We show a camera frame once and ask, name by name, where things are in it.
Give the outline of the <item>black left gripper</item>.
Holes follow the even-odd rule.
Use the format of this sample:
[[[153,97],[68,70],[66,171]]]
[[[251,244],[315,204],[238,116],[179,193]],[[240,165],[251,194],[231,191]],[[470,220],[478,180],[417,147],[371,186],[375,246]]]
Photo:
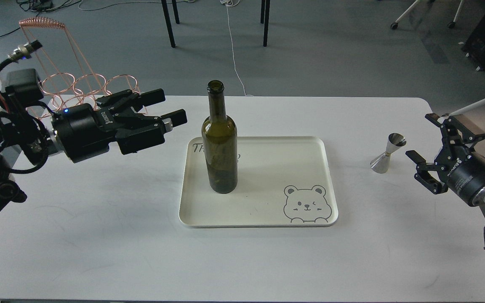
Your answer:
[[[108,152],[113,142],[123,155],[163,144],[166,132],[187,123],[186,111],[162,116],[137,112],[164,101],[161,88],[145,93],[123,90],[98,98],[98,111],[89,104],[64,109],[52,117],[53,141],[74,163]]]

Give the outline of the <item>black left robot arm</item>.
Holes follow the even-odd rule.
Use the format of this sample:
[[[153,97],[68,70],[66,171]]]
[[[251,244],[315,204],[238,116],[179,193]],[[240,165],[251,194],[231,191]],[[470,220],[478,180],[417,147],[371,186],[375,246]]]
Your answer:
[[[18,46],[0,63],[0,73],[11,63],[31,58],[41,47],[37,40]],[[81,162],[108,152],[112,142],[123,155],[137,153],[163,144],[165,133],[187,122],[183,109],[162,116],[140,113],[143,107],[165,101],[162,89],[103,96],[97,110],[84,103],[54,111],[43,97],[35,69],[9,73],[7,86],[0,91],[0,211],[10,202],[27,199],[11,174],[34,173],[59,153]]]

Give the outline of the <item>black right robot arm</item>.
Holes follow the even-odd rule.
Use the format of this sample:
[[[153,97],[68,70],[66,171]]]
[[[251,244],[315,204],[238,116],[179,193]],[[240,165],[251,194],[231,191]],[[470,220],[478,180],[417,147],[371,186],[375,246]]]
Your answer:
[[[468,206],[485,206],[485,157],[474,148],[485,140],[485,133],[461,114],[428,113],[425,118],[439,128],[442,147],[432,162],[415,150],[406,152],[416,165],[414,178],[433,194],[451,189]]]

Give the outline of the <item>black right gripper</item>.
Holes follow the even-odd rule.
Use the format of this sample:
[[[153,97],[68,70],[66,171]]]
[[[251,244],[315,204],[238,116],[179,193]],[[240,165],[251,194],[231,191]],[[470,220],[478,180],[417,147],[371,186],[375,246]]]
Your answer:
[[[416,164],[414,178],[433,194],[450,188],[471,207],[485,205],[485,157],[474,149],[485,140],[485,132],[462,114],[440,117],[429,113],[424,117],[440,129],[442,148],[434,163],[427,163],[415,150],[405,152]],[[441,181],[430,171],[437,171]]]

